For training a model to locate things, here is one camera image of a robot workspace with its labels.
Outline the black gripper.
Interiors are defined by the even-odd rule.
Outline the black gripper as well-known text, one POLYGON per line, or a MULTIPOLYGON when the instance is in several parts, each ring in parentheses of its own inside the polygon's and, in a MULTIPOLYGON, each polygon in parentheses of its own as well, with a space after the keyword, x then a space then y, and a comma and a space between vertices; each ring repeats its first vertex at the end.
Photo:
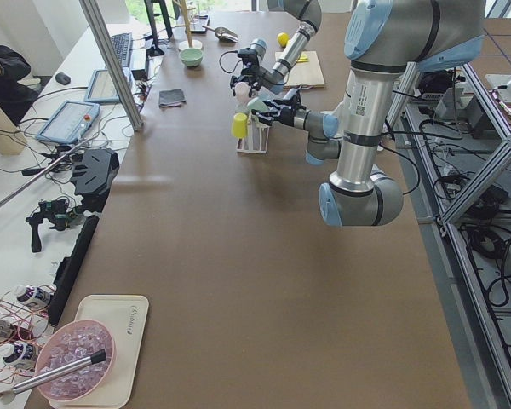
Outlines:
POLYGON ((249 97, 252 98, 261 89, 261 52, 253 48, 244 48, 238 51, 237 56, 242 62, 242 69, 238 76, 231 76, 230 88, 233 96, 240 96, 240 92, 243 90, 243 81, 247 81, 249 97))
POLYGON ((296 114, 303 109, 299 88, 290 89, 281 99, 265 99, 263 103, 269 111, 252 109, 251 114, 266 126, 271 126, 276 121, 294 126, 296 114))

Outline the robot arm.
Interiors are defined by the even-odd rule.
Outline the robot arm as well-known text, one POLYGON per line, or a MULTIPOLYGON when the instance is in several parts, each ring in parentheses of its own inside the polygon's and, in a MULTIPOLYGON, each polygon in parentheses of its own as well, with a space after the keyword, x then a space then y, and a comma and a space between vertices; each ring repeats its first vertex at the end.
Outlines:
POLYGON ((322 11, 318 1, 278 1, 278 6, 297 18, 300 24, 271 70, 261 65, 267 50, 267 45, 262 39, 254 39, 248 48, 237 52, 243 68, 239 76, 232 75, 230 80, 230 88, 234 96, 238 93, 235 87, 241 83, 248 85, 249 96, 253 96, 261 87, 275 95, 279 94, 301 52, 320 28, 322 11))
POLYGON ((336 160, 336 170, 319 189, 328 225, 380 226, 401 212, 399 184, 375 163, 394 83, 410 63, 435 72, 475 59, 484 18, 482 1, 360 1, 345 36, 350 74, 336 110, 310 111, 294 90, 266 101, 266 110, 258 113, 261 122, 305 130, 309 160, 336 160))

